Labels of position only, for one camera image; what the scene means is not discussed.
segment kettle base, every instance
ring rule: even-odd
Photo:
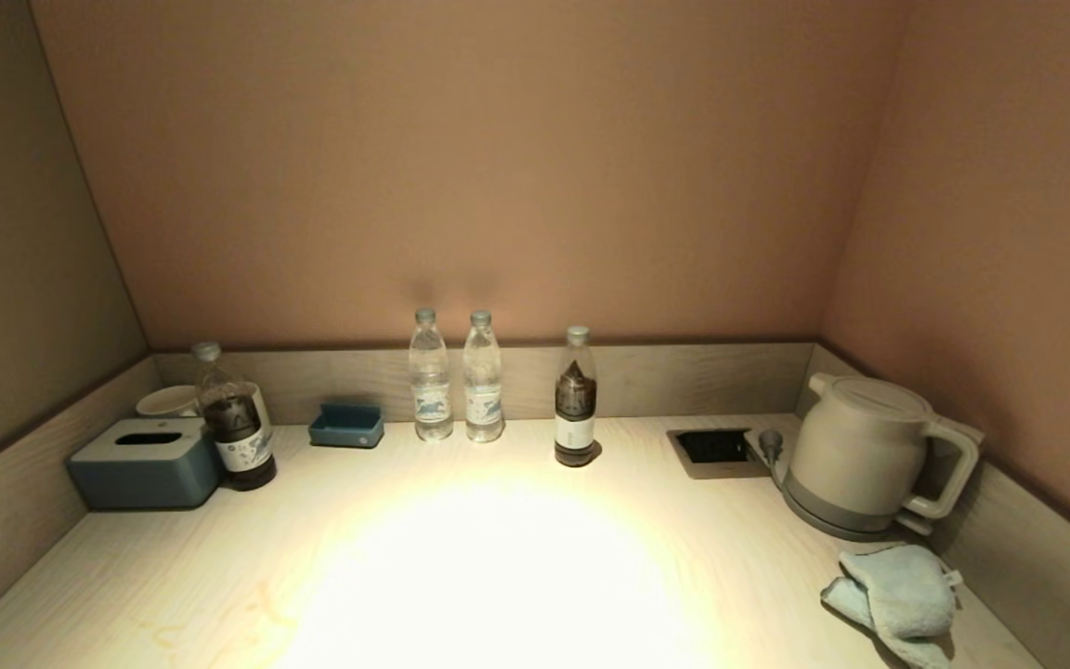
[[[882,530],[881,532],[858,532],[855,530],[845,530],[839,524],[831,524],[827,520],[815,516],[814,513],[807,511],[795,501],[795,498],[791,497],[791,492],[786,490],[786,487],[782,488],[782,499],[786,501],[786,505],[790,505],[791,511],[795,512],[795,516],[798,516],[807,522],[812,528],[824,532],[825,534],[831,534],[831,536],[837,538],[847,538],[850,542],[885,542],[890,536],[890,530]]]

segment light blue towel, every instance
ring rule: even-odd
[[[930,637],[947,634],[956,612],[952,586],[939,559],[922,546],[895,546],[868,554],[841,552],[849,579],[837,579],[820,599],[849,620],[875,632],[914,669],[947,669],[944,651]]]

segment plastic bottle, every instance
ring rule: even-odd
[[[597,365],[588,351],[588,329],[568,329],[555,382],[555,460],[568,467],[588,465],[599,453],[594,440]]]
[[[200,361],[196,398],[200,415],[213,434],[217,453],[229,471],[229,487],[254,490],[271,483],[277,473],[271,454],[271,432],[264,427],[255,404],[255,386],[241,374],[221,363],[221,347],[216,341],[193,346]]]
[[[415,334],[407,355],[415,398],[415,434],[424,441],[439,441],[454,432],[448,402],[448,351],[437,329],[434,309],[415,313]]]
[[[498,347],[493,318],[479,309],[470,316],[472,328],[464,339],[464,435],[474,441],[492,441],[502,435],[502,349]]]

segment dark tea bottle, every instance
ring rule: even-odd
[[[193,346],[200,361],[196,398],[221,461],[229,471],[234,490],[262,488],[275,478],[275,456],[271,454],[271,431],[255,406],[255,386],[236,371],[221,365],[221,347],[216,341]]]
[[[588,329],[572,326],[555,382],[555,460],[560,465],[581,467],[597,457],[596,413],[597,365],[588,351]]]

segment kettle lid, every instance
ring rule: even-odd
[[[841,377],[829,390],[844,404],[878,419],[914,422],[933,413],[927,399],[877,378]]]

